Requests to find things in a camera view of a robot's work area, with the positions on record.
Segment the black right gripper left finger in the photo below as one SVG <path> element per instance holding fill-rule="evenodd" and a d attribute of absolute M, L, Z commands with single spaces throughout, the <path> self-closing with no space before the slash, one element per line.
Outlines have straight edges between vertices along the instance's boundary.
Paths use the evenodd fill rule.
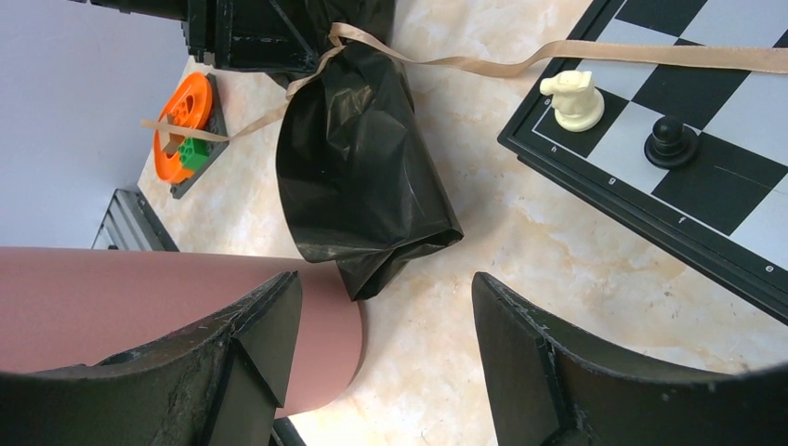
<path fill-rule="evenodd" d="M 243 298 L 93 365 L 1 376 L 5 445 L 283 445 L 302 284 Z"/>

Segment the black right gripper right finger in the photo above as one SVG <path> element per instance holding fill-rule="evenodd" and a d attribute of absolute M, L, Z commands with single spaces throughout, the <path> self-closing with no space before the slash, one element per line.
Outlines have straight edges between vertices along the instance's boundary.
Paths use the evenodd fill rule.
<path fill-rule="evenodd" d="M 719 374 L 661 361 L 472 281 L 479 353 L 501 445 L 783 445 L 787 368 Z"/>

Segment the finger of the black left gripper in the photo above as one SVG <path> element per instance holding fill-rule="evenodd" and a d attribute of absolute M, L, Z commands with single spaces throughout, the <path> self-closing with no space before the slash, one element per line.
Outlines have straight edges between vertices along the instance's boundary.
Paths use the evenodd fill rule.
<path fill-rule="evenodd" d="M 234 72 L 313 73 L 316 28 L 304 1 L 188 1 L 181 20 L 196 61 Z"/>

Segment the flower bouquet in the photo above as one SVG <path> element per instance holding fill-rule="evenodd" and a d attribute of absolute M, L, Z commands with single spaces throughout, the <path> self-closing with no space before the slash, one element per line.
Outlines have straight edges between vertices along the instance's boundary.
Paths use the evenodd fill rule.
<path fill-rule="evenodd" d="M 308 262 L 352 300 L 463 237 L 415 120 L 403 65 L 350 43 L 291 99 L 276 150 L 282 209 Z"/>

